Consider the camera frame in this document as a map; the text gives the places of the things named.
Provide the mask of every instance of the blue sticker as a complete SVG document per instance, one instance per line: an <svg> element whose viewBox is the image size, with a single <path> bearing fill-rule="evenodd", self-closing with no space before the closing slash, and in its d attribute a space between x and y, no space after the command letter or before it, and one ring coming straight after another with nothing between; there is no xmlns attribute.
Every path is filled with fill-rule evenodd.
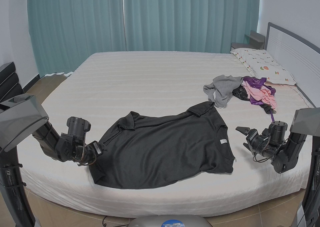
<svg viewBox="0 0 320 227"><path fill-rule="evenodd" d="M181 221L178 220L168 220L165 221L161 227L185 227Z"/></svg>

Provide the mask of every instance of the gray garment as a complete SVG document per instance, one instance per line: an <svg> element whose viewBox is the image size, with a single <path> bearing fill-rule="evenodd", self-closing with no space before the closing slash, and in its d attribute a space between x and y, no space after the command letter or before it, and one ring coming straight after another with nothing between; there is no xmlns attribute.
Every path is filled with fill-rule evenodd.
<svg viewBox="0 0 320 227"><path fill-rule="evenodd" d="M215 106L223 109L232 97L232 91L238 88L243 77L226 77L221 75L215 77L212 83L203 86L203 91L208 95L209 101L215 102Z"/></svg>

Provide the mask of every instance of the pillow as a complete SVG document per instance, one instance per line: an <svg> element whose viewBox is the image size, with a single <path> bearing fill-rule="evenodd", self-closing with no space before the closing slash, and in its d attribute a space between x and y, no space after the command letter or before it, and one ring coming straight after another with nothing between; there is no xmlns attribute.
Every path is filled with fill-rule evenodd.
<svg viewBox="0 0 320 227"><path fill-rule="evenodd" d="M296 81L289 71L279 65L266 50L238 48L232 50L247 70L256 78L266 77L273 84L295 85Z"/></svg>

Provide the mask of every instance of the mattress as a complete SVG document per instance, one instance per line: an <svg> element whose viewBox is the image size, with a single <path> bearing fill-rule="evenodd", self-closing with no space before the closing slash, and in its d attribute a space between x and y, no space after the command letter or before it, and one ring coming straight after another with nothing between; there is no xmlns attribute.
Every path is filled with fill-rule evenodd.
<svg viewBox="0 0 320 227"><path fill-rule="evenodd" d="M91 55L43 102L58 133L66 133L70 116L91 122L86 142L99 140L105 131L130 111L144 116L176 115L206 101L203 85L218 75L246 76L249 72L230 54L193 52L108 52ZM292 122L296 109L307 107L294 87L272 85L278 103L276 120ZM285 173L274 171L270 161L255 163L243 146L245 136L237 126L261 133L270 115L236 97L218 109L228 126L236 161L232 174L200 173L156 189L114 189L95 185L88 167L54 161L38 142L27 137L18 145L18 156L27 187L39 196L90 213L138 217L153 214L231 213L305 188L310 159L308 136L297 166Z"/></svg>

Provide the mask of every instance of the bed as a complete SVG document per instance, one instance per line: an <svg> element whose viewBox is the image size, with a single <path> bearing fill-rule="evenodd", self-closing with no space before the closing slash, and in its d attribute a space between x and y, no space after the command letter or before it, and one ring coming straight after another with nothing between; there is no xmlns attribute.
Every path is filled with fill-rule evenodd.
<svg viewBox="0 0 320 227"><path fill-rule="evenodd" d="M221 74L245 76L248 71L231 54L95 53L42 105L58 133L67 132L66 120L70 116L90 121L92 127L86 135L86 142L90 143L99 140L116 120L131 110L144 116L161 117L179 114L206 101L203 85ZM296 109L312 106L307 100L308 89L303 95L294 86L272 86L277 90L276 120L290 125ZM297 166L277 174L269 161L261 164L252 161L251 153L242 145L245 136L235 130L237 126L248 126L261 132L269 126L270 115L236 97L218 111L228 126L230 146L236 157L232 174L200 173L156 189L108 188L95 185L87 167L47 157L38 142L29 136L18 145L19 160L23 164L22 178L28 188L47 200L81 211L120 217L152 214L215 216L306 187L311 137L300 152Z"/></svg>

